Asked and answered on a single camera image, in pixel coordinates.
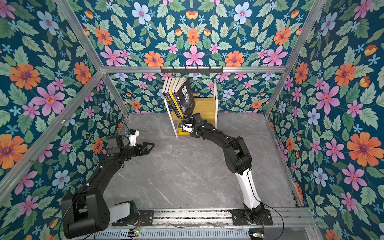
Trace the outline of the black wolf cover book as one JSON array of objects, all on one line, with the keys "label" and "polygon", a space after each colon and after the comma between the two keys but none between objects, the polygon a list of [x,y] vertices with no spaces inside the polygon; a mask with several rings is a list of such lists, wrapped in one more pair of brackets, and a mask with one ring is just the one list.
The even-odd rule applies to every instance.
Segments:
[{"label": "black wolf cover book", "polygon": [[176,113],[182,119],[187,110],[193,112],[196,106],[189,78],[177,78],[172,94],[176,101]]}]

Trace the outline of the yellow cartoon boy book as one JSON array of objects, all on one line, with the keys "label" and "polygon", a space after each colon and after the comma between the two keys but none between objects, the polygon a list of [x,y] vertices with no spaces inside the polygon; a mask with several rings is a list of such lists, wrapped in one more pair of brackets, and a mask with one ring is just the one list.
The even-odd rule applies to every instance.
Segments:
[{"label": "yellow cartoon boy book", "polygon": [[175,115],[178,117],[178,119],[181,119],[182,115],[180,113],[180,110],[178,109],[179,106],[178,106],[178,103],[175,99],[175,96],[173,95],[174,84],[177,84],[178,81],[179,81],[179,78],[173,78],[173,77],[168,78],[167,79],[167,85],[166,85],[166,93],[167,93],[167,96],[169,99],[169,103],[172,106]]}]

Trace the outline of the dark blue paperback book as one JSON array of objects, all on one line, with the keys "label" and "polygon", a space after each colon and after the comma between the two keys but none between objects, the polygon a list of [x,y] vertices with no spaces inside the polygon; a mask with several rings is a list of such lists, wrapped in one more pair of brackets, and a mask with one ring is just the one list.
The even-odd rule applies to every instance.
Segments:
[{"label": "dark blue paperback book", "polygon": [[170,106],[172,107],[173,109],[173,112],[175,113],[175,115],[177,116],[178,119],[180,119],[181,115],[179,114],[179,111],[177,110],[177,107],[171,97],[171,94],[169,92],[169,90],[171,89],[171,83],[172,83],[172,80],[169,82],[169,85],[168,85],[168,89],[166,91],[166,93],[164,94],[165,95],[165,98],[167,99],[168,103],[170,104]]}]

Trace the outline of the dark portrait cover book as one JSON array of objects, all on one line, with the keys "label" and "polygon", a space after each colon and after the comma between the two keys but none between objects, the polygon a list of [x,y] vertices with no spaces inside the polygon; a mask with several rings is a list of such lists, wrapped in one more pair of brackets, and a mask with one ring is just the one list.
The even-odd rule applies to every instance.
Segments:
[{"label": "dark portrait cover book", "polygon": [[178,109],[180,110],[182,118],[184,117],[184,114],[186,112],[187,101],[189,98],[187,80],[188,78],[179,78],[178,83],[174,84],[173,87],[173,95],[175,96],[175,99],[178,103]]}]

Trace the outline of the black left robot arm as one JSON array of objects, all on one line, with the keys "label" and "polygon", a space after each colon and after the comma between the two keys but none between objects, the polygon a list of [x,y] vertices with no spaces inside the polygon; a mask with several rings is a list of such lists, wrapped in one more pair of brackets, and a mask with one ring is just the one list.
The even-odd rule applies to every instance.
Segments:
[{"label": "black left robot arm", "polygon": [[61,200],[62,227],[67,239],[104,231],[110,224],[140,223],[140,212],[134,201],[109,207],[104,192],[113,176],[133,157],[148,155],[154,144],[136,142],[137,135],[117,135],[107,139],[107,153],[101,157],[97,169],[75,193]]}]

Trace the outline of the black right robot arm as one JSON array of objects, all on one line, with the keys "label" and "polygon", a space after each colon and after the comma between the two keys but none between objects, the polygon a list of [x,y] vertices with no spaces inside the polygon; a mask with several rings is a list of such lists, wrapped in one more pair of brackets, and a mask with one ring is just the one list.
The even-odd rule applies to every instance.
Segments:
[{"label": "black right robot arm", "polygon": [[252,225],[258,223],[263,217],[265,206],[255,187],[252,156],[244,139],[231,137],[218,130],[213,124],[202,119],[200,113],[186,114],[180,127],[189,132],[191,137],[211,141],[223,150],[226,165],[230,172],[235,174],[243,194],[244,217]]}]

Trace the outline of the yellow book on lower shelf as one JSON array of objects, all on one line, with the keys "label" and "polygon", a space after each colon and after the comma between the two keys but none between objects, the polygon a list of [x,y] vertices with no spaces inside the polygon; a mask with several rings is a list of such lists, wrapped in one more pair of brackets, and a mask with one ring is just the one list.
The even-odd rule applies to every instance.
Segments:
[{"label": "yellow book on lower shelf", "polygon": [[181,128],[180,128],[180,124],[183,124],[182,121],[178,121],[178,127],[177,127],[177,133],[179,136],[189,136],[190,133],[188,132],[182,132]]}]

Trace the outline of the book standing on shelf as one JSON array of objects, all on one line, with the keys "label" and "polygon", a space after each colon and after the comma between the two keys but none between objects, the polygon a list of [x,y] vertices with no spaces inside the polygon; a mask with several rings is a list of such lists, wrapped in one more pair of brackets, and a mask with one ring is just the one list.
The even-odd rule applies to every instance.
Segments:
[{"label": "book standing on shelf", "polygon": [[167,77],[165,80],[164,80],[164,85],[163,85],[163,88],[162,88],[162,93],[165,94],[167,89],[168,89],[168,85],[169,85],[169,82],[173,79],[173,77]]}]

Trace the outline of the white frame wooden bookshelf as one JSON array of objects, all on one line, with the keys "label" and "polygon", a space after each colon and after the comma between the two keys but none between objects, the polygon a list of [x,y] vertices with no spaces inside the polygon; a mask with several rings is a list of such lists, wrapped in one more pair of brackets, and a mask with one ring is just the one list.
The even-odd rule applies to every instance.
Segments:
[{"label": "white frame wooden bookshelf", "polygon": [[[203,119],[208,120],[209,123],[213,124],[214,126],[217,126],[218,103],[219,103],[217,82],[210,81],[208,84],[208,87],[209,87],[208,90],[212,92],[212,94],[207,98],[199,98],[198,94],[192,91],[195,104],[196,104],[194,111],[192,113],[193,114],[200,113]],[[174,130],[175,136],[179,137],[177,133],[178,121],[183,119],[186,120],[185,115],[187,114],[187,112],[182,119],[178,119],[166,98],[165,98],[165,105],[168,111],[168,115]]]}]

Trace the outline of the metal coat hook rail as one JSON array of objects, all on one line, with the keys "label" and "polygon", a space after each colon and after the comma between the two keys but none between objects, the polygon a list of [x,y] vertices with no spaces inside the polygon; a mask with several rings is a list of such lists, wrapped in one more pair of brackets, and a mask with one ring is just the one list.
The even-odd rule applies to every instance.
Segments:
[{"label": "metal coat hook rail", "polygon": [[224,72],[223,67],[160,67],[163,74],[220,74]]}]

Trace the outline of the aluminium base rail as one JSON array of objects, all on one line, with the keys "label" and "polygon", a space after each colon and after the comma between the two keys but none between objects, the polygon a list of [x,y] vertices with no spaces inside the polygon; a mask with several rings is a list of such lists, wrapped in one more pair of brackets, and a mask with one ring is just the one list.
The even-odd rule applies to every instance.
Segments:
[{"label": "aluminium base rail", "polygon": [[254,224],[243,209],[141,210],[134,225],[115,222],[81,240],[321,240],[308,208],[266,208]]}]

